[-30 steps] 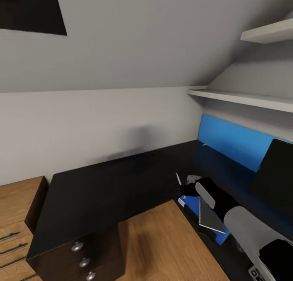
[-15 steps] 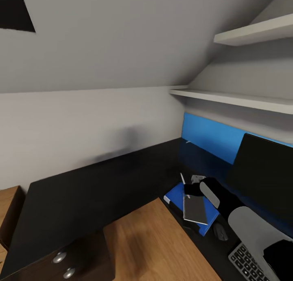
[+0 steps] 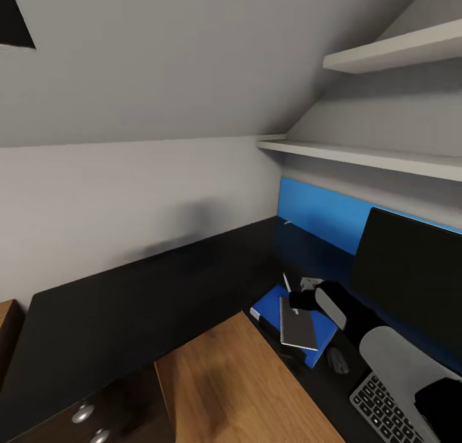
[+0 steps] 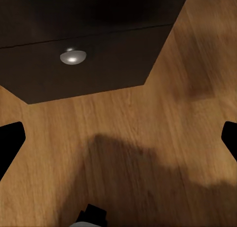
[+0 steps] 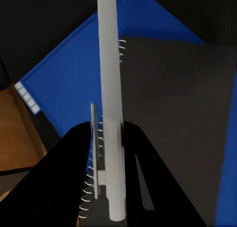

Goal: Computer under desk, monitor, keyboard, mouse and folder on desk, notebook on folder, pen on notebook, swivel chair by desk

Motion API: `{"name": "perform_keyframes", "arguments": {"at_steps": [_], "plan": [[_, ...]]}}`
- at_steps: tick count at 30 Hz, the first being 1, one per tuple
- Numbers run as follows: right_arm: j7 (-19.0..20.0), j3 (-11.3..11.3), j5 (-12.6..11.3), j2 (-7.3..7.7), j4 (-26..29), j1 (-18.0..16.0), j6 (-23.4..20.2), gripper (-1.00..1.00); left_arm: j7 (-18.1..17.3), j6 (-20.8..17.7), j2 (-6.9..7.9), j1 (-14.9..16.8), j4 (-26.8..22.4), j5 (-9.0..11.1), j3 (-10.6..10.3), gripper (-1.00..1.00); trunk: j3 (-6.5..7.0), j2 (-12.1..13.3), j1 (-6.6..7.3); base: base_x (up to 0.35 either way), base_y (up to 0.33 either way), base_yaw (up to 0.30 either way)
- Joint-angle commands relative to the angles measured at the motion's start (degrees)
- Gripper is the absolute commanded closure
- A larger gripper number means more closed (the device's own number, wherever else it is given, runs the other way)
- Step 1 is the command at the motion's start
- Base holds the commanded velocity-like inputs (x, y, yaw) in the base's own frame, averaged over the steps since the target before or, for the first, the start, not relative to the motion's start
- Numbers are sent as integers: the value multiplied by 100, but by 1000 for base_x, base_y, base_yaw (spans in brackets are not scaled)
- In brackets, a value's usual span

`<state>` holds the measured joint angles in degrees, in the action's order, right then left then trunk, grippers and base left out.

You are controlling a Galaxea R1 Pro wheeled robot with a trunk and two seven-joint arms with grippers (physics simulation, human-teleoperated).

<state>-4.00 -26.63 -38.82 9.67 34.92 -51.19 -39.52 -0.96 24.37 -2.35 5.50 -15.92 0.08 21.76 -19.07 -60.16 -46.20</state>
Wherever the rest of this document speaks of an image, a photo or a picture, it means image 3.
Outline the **mouse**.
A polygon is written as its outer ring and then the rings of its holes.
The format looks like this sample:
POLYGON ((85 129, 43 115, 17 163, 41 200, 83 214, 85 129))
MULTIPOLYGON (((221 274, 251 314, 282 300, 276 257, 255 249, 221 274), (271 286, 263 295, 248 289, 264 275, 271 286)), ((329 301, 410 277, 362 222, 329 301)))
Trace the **mouse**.
POLYGON ((328 345, 325 348, 325 352, 327 364, 333 371, 342 374, 348 373, 348 365, 338 348, 328 345))

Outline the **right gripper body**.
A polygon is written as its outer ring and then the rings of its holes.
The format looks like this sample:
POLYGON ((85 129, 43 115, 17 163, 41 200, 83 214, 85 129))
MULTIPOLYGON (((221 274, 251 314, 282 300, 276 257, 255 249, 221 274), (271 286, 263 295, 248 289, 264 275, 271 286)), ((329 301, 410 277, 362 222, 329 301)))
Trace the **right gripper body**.
POLYGON ((314 309, 308 302, 308 294, 310 292, 311 290, 304 291, 304 292, 290 291, 289 292, 289 303, 290 303, 291 309, 317 311, 317 309, 314 309))

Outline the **monitor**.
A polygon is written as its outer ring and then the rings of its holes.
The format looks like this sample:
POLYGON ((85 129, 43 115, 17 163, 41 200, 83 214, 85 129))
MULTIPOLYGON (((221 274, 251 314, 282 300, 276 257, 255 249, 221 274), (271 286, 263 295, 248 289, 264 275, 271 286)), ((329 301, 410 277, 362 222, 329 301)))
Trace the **monitor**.
POLYGON ((372 207, 346 285, 462 361, 462 233, 372 207))

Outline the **notebook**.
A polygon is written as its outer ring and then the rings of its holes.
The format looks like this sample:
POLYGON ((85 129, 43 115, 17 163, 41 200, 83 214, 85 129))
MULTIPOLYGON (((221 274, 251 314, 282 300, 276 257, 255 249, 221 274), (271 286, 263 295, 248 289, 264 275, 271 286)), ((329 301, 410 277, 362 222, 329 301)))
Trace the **notebook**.
POLYGON ((318 350, 311 311, 291 309, 289 297, 280 296, 281 343, 318 350))

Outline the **folder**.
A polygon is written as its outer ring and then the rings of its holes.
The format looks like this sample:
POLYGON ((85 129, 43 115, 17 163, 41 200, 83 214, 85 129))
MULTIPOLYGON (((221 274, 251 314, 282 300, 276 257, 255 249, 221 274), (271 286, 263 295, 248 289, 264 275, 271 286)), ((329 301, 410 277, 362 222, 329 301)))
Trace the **folder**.
MULTIPOLYGON (((250 308, 250 313, 258 319, 268 330, 279 340, 280 338, 280 296, 289 297, 290 289, 286 290, 281 285, 273 288, 256 305, 250 308)), ((338 330, 337 325, 319 310, 312 311, 312 321, 316 336, 318 350, 304 349, 287 345, 297 356, 299 356, 311 369, 325 351, 330 340, 338 330)))

